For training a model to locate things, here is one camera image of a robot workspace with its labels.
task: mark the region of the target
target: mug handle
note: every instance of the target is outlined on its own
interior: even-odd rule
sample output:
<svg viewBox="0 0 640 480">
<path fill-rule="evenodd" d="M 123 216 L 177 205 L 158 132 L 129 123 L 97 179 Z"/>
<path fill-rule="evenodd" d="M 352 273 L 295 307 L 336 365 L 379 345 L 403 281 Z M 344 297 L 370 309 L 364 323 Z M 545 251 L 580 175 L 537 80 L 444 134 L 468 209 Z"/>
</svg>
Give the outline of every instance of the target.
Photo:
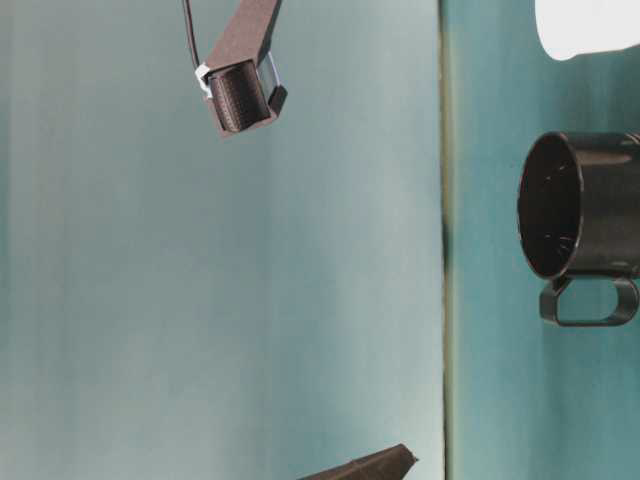
<svg viewBox="0 0 640 480">
<path fill-rule="evenodd" d="M 558 299 L 572 281 L 571 277 L 552 280 L 540 294 L 540 315 L 547 322 L 560 327 L 620 327 L 629 323 L 638 311 L 640 293 L 636 284 L 628 278 L 615 278 L 618 306 L 611 316 L 597 322 L 564 322 L 558 318 Z"/>
</svg>

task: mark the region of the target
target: textured black surface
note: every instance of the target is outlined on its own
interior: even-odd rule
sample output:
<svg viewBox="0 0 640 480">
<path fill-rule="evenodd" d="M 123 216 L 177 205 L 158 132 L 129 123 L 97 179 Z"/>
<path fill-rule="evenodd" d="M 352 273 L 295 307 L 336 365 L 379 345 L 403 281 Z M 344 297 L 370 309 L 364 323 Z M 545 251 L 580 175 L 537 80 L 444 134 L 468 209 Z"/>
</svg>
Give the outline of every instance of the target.
<svg viewBox="0 0 640 480">
<path fill-rule="evenodd" d="M 235 65 L 211 79 L 211 91 L 222 127 L 228 132 L 241 132 L 269 118 L 252 62 Z"/>
</svg>

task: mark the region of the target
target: light blue backdrop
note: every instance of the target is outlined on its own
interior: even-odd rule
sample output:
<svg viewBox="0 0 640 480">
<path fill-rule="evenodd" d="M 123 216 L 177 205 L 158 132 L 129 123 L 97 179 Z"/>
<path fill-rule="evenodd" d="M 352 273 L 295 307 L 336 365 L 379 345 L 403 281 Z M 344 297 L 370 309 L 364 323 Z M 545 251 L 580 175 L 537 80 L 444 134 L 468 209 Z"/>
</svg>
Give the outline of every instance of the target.
<svg viewBox="0 0 640 480">
<path fill-rule="evenodd" d="M 441 478 L 435 1 L 285 1 L 224 143 L 178 1 L 0 8 L 0 477 Z"/>
<path fill-rule="evenodd" d="M 516 194 L 542 133 L 638 131 L 640 50 L 554 62 L 533 0 L 448 0 L 443 30 L 451 478 L 633 477 L 640 322 L 585 331 L 540 320 L 543 282 L 521 253 Z M 577 287 L 566 317 L 612 310 L 610 285 Z"/>
</svg>

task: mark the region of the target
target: teal background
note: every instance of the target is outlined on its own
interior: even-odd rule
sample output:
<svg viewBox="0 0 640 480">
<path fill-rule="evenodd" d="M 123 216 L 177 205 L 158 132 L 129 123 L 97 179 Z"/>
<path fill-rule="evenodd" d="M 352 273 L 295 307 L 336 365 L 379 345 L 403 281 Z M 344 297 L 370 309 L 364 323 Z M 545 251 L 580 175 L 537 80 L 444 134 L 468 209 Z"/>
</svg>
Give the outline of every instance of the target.
<svg viewBox="0 0 640 480">
<path fill-rule="evenodd" d="M 544 132 L 637 129 L 640 50 L 554 62 L 533 1 L 447 0 L 442 28 L 450 477 L 629 478 L 640 468 L 640 325 L 539 319 L 543 282 L 521 253 L 516 193 Z M 598 318 L 613 302 L 610 285 L 591 282 L 561 307 Z"/>
<path fill-rule="evenodd" d="M 285 2 L 226 142 L 179 2 L 0 8 L 0 477 L 442 478 L 435 2 Z"/>
</svg>

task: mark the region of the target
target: dark pointed object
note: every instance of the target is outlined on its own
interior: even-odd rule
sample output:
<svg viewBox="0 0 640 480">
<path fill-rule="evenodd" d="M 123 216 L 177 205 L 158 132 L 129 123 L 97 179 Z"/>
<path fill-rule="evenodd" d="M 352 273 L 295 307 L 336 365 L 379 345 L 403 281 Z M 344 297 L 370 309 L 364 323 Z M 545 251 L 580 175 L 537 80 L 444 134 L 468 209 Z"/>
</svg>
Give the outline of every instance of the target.
<svg viewBox="0 0 640 480">
<path fill-rule="evenodd" d="M 241 0 L 205 62 L 196 70 L 223 137 L 275 121 L 287 90 L 271 55 L 282 0 Z"/>
<path fill-rule="evenodd" d="M 416 462 L 407 447 L 398 445 L 300 480 L 402 480 Z"/>
</svg>

